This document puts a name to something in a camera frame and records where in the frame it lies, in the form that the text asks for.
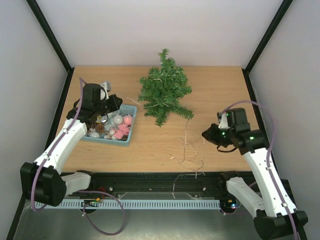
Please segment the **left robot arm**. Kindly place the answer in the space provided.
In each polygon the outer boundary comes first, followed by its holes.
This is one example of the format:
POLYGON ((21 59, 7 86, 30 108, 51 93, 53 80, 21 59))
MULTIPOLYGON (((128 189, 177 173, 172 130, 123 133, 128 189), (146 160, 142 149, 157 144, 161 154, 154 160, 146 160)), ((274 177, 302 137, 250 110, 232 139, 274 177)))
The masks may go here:
POLYGON ((47 149, 33 162, 25 162, 20 168, 22 195, 31 205, 42 203, 56 207, 65 196, 86 190, 91 174, 86 171, 62 176, 69 155, 86 135, 98 117, 120 109, 123 100, 110 95, 111 84, 80 81, 80 98, 67 113, 62 129, 47 149))

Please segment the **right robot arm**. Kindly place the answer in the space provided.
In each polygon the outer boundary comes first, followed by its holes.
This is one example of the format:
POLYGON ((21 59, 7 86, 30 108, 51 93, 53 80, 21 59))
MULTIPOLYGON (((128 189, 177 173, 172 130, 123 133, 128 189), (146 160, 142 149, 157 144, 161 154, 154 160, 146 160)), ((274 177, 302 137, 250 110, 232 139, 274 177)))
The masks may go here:
POLYGON ((217 147, 233 146, 250 166, 259 193, 249 187, 235 171, 222 174, 218 191, 230 194, 253 218, 255 230, 262 240, 293 235, 308 222, 305 211, 298 210, 288 195, 269 153, 270 144, 260 130, 252 130, 244 108, 231 108, 217 113, 213 123, 201 135, 217 147))

